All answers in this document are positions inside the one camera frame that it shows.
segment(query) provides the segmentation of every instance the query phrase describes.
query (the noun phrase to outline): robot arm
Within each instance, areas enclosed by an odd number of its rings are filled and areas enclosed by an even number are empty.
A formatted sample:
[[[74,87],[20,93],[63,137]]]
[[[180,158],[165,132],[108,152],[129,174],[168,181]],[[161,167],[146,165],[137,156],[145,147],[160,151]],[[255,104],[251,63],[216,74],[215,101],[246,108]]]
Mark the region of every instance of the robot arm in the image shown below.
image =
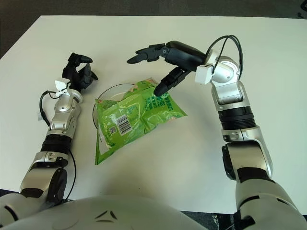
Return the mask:
[[[223,36],[213,45],[223,38],[237,40],[233,35]],[[206,54],[176,41],[149,46],[137,51],[138,55],[128,63],[158,60],[158,56],[151,59],[148,55],[155,53],[178,66],[173,70],[177,69],[175,74],[171,71],[162,79],[154,92],[156,96],[175,87],[191,71],[196,72],[196,82],[211,83],[213,101],[223,127],[223,139],[227,142],[222,147],[224,168],[227,176],[236,180],[236,230],[307,229],[304,217],[290,197],[271,179],[272,161],[260,127],[254,120],[244,86],[239,81],[243,68],[242,52],[238,65],[231,58],[211,50],[213,45]]]
[[[89,57],[72,53],[61,79],[56,80],[55,115],[51,121],[41,151],[26,173],[17,194],[0,199],[0,226],[6,226],[34,213],[61,203],[67,181],[64,169],[68,164],[71,141],[80,113],[81,90],[97,80],[91,71]],[[86,63],[77,72],[76,67]]]

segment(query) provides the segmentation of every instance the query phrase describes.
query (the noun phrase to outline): snack package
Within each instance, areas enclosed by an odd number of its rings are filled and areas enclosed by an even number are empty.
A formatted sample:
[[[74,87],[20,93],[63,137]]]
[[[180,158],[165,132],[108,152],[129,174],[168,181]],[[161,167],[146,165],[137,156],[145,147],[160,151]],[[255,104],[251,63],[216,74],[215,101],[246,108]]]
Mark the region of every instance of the snack package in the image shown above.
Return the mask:
[[[97,100],[98,132],[95,164],[116,150],[155,129],[158,124],[186,116],[168,93],[156,97],[157,83],[152,79],[138,82],[121,101]],[[107,151],[100,152],[99,141]]]

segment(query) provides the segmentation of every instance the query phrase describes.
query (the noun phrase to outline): dark floor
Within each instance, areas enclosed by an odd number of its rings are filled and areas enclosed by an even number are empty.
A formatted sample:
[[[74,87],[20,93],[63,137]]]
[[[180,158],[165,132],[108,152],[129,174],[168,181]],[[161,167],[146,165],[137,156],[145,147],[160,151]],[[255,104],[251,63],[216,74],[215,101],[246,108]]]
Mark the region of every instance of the dark floor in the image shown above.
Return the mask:
[[[306,7],[307,0],[0,0],[0,57],[40,15],[197,15],[306,19]]]

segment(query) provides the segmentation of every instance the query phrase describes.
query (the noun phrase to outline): silver arm segment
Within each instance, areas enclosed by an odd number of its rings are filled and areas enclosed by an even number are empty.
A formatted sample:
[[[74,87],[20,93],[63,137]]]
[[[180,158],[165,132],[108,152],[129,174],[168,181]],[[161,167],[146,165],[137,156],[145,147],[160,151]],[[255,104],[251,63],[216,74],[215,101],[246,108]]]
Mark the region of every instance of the silver arm segment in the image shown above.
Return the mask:
[[[236,230],[307,230],[307,223],[284,189],[271,180],[273,165],[260,127],[254,121],[247,94],[239,81],[238,65],[222,57],[212,74],[217,54],[199,66],[196,82],[211,83],[215,108],[228,142],[222,147],[227,176],[236,180]]]
[[[61,90],[58,88],[60,98],[46,139],[22,181],[20,193],[0,198],[0,225],[6,226],[62,201],[67,181],[64,167],[83,98],[69,87]]]

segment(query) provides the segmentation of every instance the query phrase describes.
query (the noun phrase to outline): barcode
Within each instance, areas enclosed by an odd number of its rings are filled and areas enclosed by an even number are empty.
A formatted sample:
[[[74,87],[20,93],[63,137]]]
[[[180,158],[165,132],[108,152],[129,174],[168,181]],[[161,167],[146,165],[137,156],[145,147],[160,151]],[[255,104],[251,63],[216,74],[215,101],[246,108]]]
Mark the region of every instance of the barcode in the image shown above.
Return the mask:
[[[132,127],[126,115],[120,116],[116,119],[115,122],[122,136],[132,130]]]
[[[116,133],[117,132],[117,130],[116,130],[116,128],[115,128],[115,126],[112,126],[110,129],[110,133],[111,134],[113,134],[113,133]]]

